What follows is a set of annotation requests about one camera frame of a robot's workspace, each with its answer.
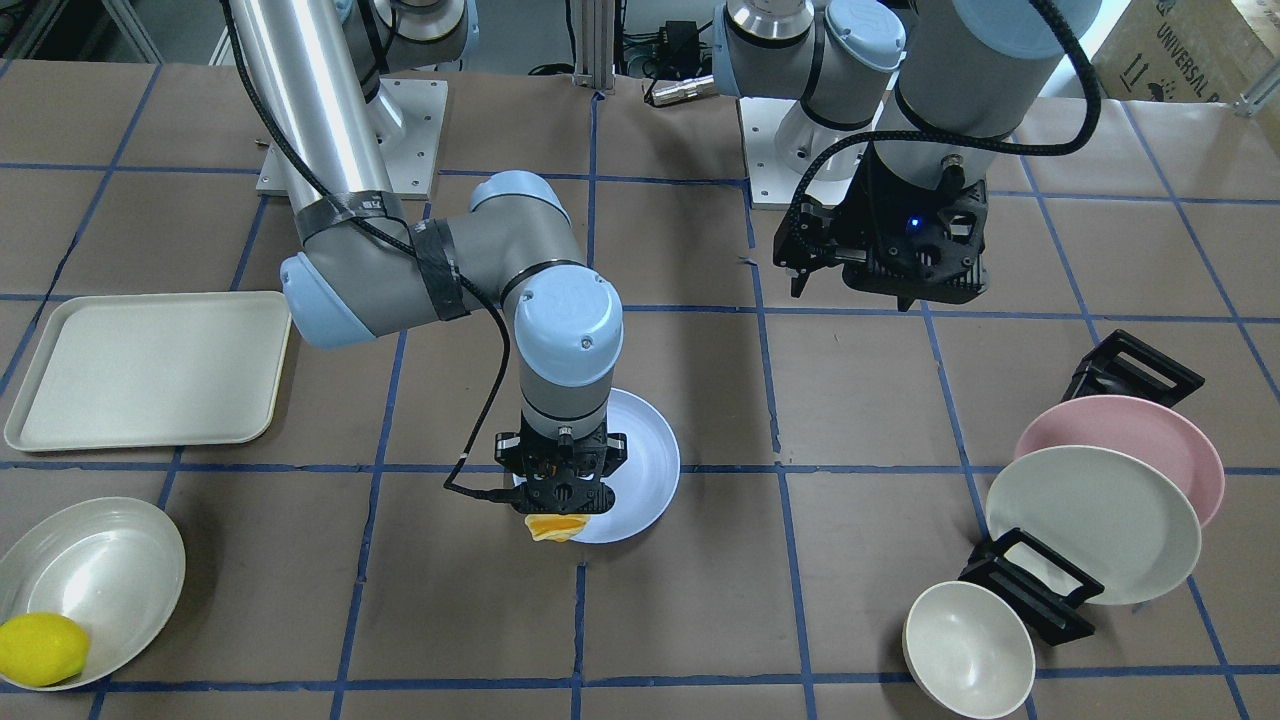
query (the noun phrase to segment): lemon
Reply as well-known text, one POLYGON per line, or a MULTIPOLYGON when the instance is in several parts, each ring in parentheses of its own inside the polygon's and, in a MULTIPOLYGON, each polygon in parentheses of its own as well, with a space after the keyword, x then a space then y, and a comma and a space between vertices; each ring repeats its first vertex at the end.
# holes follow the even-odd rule
POLYGON ((525 515, 525 527, 535 541, 564 542, 582 532, 590 515, 525 515))
POLYGON ((0 674, 33 688, 52 685, 84 669, 88 633, 70 618, 28 612, 0 625, 0 674))

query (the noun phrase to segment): black tape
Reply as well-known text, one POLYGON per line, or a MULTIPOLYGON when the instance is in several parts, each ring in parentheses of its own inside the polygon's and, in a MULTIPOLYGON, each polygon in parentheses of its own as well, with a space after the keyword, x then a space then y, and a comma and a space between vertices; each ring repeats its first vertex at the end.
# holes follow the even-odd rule
MULTIPOLYGON (((909 122, 913 126, 915 126, 915 129, 922 131, 922 132, 932 132, 934 135, 956 135, 952 131, 942 129, 942 128, 934 126, 929 120, 925 120, 923 117, 920 117, 919 113, 916 113, 915 110, 913 110, 911 106, 906 102, 906 97, 902 97, 902 86, 901 86, 901 83, 899 83, 896 87, 893 87, 893 100, 897 101, 897 109, 902 111, 902 117, 906 118, 906 122, 909 122)), ((1010 128, 1009 132, 1002 132, 1000 135, 993 135, 991 137, 983 137, 980 140, 987 140, 987 141, 991 141, 991 142, 1000 142, 1000 141, 1005 140, 1006 137, 1009 137, 1010 135, 1014 135, 1015 129, 1018 129, 1018 128, 1016 127, 1015 128, 1010 128)))
POLYGON ((447 220, 422 220, 413 225, 413 254, 426 296, 442 320, 468 315, 462 284, 453 272, 453 233, 447 220))
POLYGON ((328 195, 307 205, 293 218, 298 236, 306 246, 316 233, 356 218, 403 218, 404 208, 399 197, 380 190, 339 192, 328 195))

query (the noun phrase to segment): aluminum cylinder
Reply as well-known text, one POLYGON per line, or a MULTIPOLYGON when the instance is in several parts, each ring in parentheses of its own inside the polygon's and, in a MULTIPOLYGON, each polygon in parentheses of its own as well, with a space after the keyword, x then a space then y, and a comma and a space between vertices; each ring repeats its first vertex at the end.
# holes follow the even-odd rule
MULTIPOLYGON (((333 1, 233 0, 232 12, 259 95, 320 182, 390 192, 333 1)), ((292 167, 288 192, 294 211, 320 200, 292 167)))

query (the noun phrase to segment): white tray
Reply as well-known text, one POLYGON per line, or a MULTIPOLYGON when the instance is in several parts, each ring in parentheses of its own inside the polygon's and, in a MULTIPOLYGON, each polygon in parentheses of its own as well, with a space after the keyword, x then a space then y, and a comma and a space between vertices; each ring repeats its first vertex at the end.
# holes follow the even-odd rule
POLYGON ((279 292, 69 300, 4 439, 24 452, 248 442, 271 423, 289 322, 279 292))

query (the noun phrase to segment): white bowl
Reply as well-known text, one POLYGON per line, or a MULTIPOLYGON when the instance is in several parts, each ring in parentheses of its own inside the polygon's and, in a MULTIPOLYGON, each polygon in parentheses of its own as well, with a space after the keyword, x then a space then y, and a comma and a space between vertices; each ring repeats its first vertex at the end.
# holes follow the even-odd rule
POLYGON ((92 683, 133 660, 169 620, 187 571, 182 536, 155 505, 102 497, 42 520, 0 559, 0 623, 56 612, 88 633, 84 670, 29 691, 92 683))
POLYGON ((902 626, 902 653, 924 693, 965 717, 1009 715, 1036 679, 1023 621, 996 593, 960 580, 915 600, 902 626))

